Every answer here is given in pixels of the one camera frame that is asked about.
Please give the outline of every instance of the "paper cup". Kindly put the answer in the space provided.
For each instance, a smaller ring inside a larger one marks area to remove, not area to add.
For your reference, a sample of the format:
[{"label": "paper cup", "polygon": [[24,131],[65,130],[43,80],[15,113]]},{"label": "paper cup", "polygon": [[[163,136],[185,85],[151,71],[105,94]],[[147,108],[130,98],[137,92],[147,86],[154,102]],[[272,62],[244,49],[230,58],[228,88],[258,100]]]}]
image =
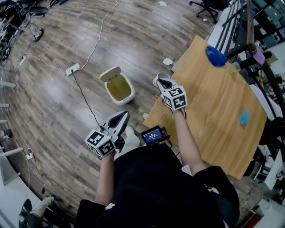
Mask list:
[{"label": "paper cup", "polygon": [[240,71],[240,65],[237,62],[233,62],[230,65],[230,69],[229,69],[230,73],[237,73]]},{"label": "paper cup", "polygon": [[169,74],[166,73],[166,72],[159,72],[159,73],[156,75],[156,77],[153,79],[153,81],[152,81],[152,84],[153,84],[155,87],[158,87],[156,81],[157,81],[159,78],[170,78],[170,76],[169,76]]}]

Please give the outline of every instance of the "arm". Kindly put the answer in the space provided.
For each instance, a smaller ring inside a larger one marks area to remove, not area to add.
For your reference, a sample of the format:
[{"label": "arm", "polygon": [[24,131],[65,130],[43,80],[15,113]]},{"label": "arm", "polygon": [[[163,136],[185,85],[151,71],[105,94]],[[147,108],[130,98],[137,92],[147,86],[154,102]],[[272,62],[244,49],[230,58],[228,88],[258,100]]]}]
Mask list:
[{"label": "arm", "polygon": [[180,110],[173,111],[178,138],[178,146],[183,165],[189,165],[192,175],[206,168],[199,148],[191,134],[184,114]]},{"label": "arm", "polygon": [[14,17],[15,17],[15,14],[13,14],[12,17],[9,18],[9,20],[6,22],[5,26],[9,25],[12,22],[12,20],[14,19]]},{"label": "arm", "polygon": [[98,188],[96,192],[96,203],[107,206],[114,196],[114,153],[103,157]]}]

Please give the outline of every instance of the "wooden floor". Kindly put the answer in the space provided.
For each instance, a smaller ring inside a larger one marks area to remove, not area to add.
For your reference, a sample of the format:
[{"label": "wooden floor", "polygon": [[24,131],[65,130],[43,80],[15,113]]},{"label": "wooden floor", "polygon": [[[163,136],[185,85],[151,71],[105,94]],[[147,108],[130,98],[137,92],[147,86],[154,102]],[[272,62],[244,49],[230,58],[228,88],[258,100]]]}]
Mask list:
[{"label": "wooden floor", "polygon": [[[171,66],[165,66],[163,59],[176,61],[195,35],[206,39],[211,32],[209,14],[195,16],[199,6],[189,6],[187,0],[166,3],[168,6],[163,7],[159,0],[118,0],[104,22],[101,41],[88,65],[75,73],[100,123],[118,110],[128,110],[129,124],[140,132],[141,115],[151,110],[159,94],[152,85],[153,78],[160,71],[170,73]],[[45,17],[33,18],[45,33],[28,52],[63,71],[75,63],[83,66],[98,40],[102,18],[114,5],[114,0],[69,0],[62,6],[55,5]],[[15,69],[31,41],[31,34],[21,34],[5,66]],[[98,78],[113,66],[122,68],[136,90],[134,100],[125,106],[111,101]],[[2,102],[11,105],[1,109],[1,119],[8,120],[6,127],[12,130],[18,146],[25,151],[32,148],[39,171],[44,174],[45,195],[58,195],[75,215],[80,199],[96,197],[100,160],[84,143],[97,124],[74,78],[31,56],[16,73],[1,72],[1,77],[17,84],[15,89],[0,91]],[[25,153],[11,160],[27,182]],[[30,187],[41,195],[41,177],[34,160],[29,163]]]}]

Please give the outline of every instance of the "wooden table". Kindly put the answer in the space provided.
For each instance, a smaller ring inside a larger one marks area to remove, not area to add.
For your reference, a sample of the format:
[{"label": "wooden table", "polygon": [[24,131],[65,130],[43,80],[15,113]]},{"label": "wooden table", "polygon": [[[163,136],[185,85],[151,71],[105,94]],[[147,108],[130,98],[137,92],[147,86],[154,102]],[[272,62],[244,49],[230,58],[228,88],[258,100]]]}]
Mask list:
[{"label": "wooden table", "polygon": [[[202,159],[241,179],[261,138],[266,113],[242,76],[229,73],[229,63],[212,66],[205,54],[207,45],[196,36],[172,79],[187,93],[187,123]],[[247,125],[240,124],[243,111],[250,115]],[[166,127],[177,144],[173,114],[161,98],[144,125]]]}]

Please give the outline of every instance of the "metal pole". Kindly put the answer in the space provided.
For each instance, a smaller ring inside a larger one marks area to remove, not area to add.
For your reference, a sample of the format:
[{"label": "metal pole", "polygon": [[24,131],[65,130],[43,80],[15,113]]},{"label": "metal pole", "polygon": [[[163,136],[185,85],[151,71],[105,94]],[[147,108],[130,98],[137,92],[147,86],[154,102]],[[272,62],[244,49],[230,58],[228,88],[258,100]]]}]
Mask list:
[{"label": "metal pole", "polygon": [[4,82],[4,81],[0,81],[0,86],[7,86],[7,87],[15,88],[15,87],[16,87],[16,84],[14,84],[14,83],[9,83],[9,82]]},{"label": "metal pole", "polygon": [[21,151],[23,151],[22,147],[8,151],[8,152],[5,152],[5,153],[2,153],[2,154],[0,154],[0,158],[7,157],[9,155],[13,155],[13,154],[21,152]]},{"label": "metal pole", "polygon": [[0,104],[0,108],[8,108],[8,107],[10,107],[10,105],[9,104]]},{"label": "metal pole", "polygon": [[0,66],[0,69],[4,69],[4,70],[7,70],[7,71],[11,71],[11,69],[9,68],[5,68],[5,67],[3,67],[3,66]]}]

